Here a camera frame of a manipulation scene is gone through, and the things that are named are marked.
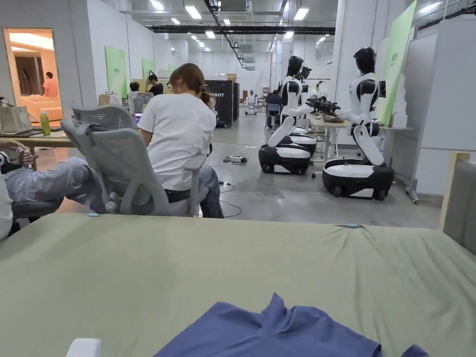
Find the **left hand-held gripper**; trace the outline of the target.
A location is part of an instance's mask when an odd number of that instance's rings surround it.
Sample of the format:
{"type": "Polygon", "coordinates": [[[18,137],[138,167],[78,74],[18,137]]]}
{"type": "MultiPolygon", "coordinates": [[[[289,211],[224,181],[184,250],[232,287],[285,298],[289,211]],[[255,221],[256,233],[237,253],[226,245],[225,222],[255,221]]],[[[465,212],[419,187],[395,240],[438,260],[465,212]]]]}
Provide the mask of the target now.
{"type": "Polygon", "coordinates": [[[73,340],[66,357],[101,357],[102,342],[95,338],[77,338],[73,340]]]}

